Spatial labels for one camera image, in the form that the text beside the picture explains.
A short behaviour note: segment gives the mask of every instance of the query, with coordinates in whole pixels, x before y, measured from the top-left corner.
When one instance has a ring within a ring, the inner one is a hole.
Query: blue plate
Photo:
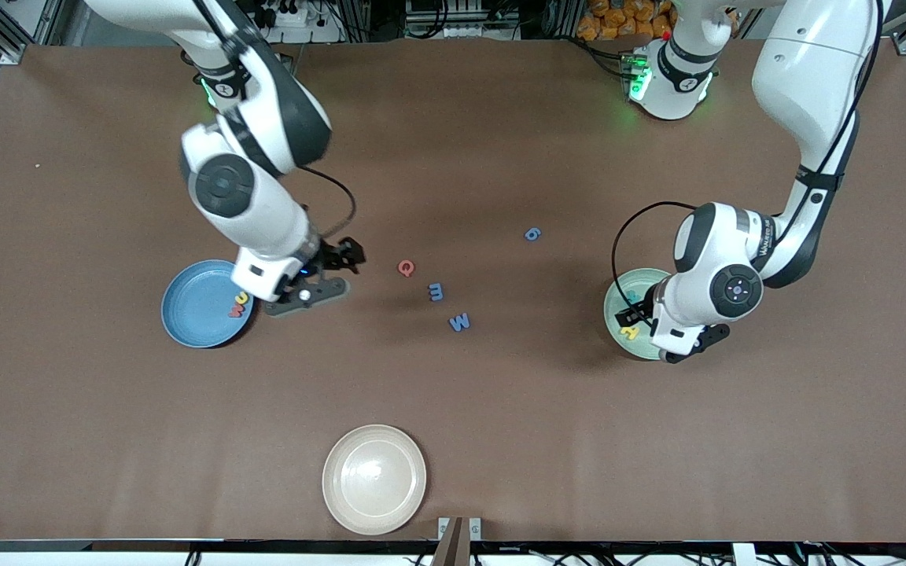
[[[240,333],[254,314],[254,297],[247,294],[244,311],[230,316],[241,288],[226,260],[198,262],[177,274],[163,294],[163,327],[187,347],[216,347]]]

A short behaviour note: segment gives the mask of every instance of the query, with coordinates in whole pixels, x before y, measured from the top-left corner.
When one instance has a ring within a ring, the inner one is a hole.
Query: white plate
[[[425,459],[414,440],[387,425],[345,434],[324,463],[324,502],[342,527],[382,535],[405,524],[425,497]]]

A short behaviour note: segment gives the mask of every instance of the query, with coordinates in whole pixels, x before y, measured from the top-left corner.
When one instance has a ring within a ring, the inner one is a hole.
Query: table surface
[[[335,132],[317,166],[357,193],[368,263],[347,300],[212,351],[159,322],[177,272],[234,258],[179,175],[211,115],[192,69],[30,48],[0,76],[0,538],[357,538],[321,469],[387,423],[429,470],[388,538],[482,516],[503,540],[906,540],[906,58],[881,50],[809,276],[678,366],[603,328],[633,211],[783,207],[798,154],[751,94],[760,46],[731,42],[677,123],[568,43],[307,48]],[[344,215],[330,184],[284,183],[321,226]],[[620,269],[672,269],[682,217],[640,219]]]

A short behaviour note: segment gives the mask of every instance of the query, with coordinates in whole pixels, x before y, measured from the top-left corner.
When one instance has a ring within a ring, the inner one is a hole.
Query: robotic arm
[[[279,303],[279,315],[345,294],[348,283],[323,272],[358,273],[362,247],[327,244],[276,180],[323,157],[330,122],[233,0],[87,4],[126,28],[165,33],[201,73],[219,114],[181,137],[181,172],[198,211],[240,246],[234,282]]]
[[[662,119],[683,118],[704,100],[712,65],[729,39],[722,2],[680,4],[672,38],[641,50],[647,65],[629,90]],[[784,287],[809,272],[858,133],[856,83],[889,6],[890,0],[784,2],[753,89],[766,113],[794,136],[801,164],[781,215],[720,203],[691,212],[676,233],[675,275],[619,313],[622,325],[651,318],[652,344],[666,361],[722,340],[726,323],[754,311],[764,287]]]

